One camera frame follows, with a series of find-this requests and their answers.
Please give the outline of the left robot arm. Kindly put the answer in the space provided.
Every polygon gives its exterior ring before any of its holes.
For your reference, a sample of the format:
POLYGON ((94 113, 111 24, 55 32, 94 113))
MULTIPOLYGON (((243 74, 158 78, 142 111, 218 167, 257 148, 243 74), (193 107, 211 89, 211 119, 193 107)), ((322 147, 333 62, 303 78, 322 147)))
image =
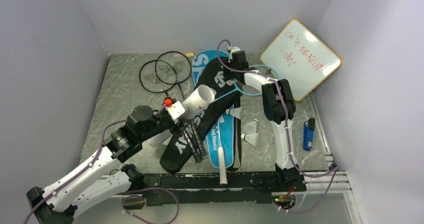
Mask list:
POLYGON ((160 109, 139 105, 110 136, 100 138, 98 148, 70 173, 46 187, 31 188, 26 197, 30 212, 40 224, 70 224, 86 210, 114 196, 138 198, 153 191, 144 174, 127 161, 145 142, 163 142, 167 132, 177 129, 188 114, 182 102, 166 98, 160 109))

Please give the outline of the white shuttlecock tube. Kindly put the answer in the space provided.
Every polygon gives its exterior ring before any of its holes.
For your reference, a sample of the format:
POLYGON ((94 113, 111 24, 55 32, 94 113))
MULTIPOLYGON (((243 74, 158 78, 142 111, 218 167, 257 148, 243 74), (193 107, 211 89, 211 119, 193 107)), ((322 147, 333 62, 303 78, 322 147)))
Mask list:
POLYGON ((183 102, 186 110, 183 117, 193 119, 200 111, 215 100, 215 91, 205 84, 199 85, 183 102))

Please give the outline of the white plastic shuttlecock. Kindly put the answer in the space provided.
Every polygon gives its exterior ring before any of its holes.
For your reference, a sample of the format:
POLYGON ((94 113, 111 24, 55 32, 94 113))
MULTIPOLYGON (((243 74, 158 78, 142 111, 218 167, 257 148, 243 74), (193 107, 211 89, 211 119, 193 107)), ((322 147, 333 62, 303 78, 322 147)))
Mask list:
POLYGON ((257 132, 257 126, 258 126, 258 120, 257 119, 253 119, 252 121, 245 123, 242 126, 242 129, 244 131, 245 134, 255 134, 257 132))
POLYGON ((241 120, 242 119, 242 107, 237 107, 237 108, 229 108, 225 110, 225 113, 227 115, 233 116, 236 119, 241 120))
POLYGON ((241 135, 241 139, 256 147, 259 143, 259 133, 250 133, 241 135))

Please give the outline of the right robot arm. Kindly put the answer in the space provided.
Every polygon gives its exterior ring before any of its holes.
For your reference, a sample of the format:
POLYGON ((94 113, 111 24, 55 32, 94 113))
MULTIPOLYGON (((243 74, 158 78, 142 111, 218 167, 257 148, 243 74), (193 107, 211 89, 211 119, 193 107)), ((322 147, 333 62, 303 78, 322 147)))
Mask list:
POLYGON ((293 118, 296 104, 286 79, 276 79, 266 72, 249 67, 246 54, 239 47, 229 45, 228 60, 222 63, 224 76, 239 82, 247 92, 255 89, 262 96, 263 113, 274 132, 276 161, 275 186, 280 191, 298 191, 304 176, 293 152, 293 118))

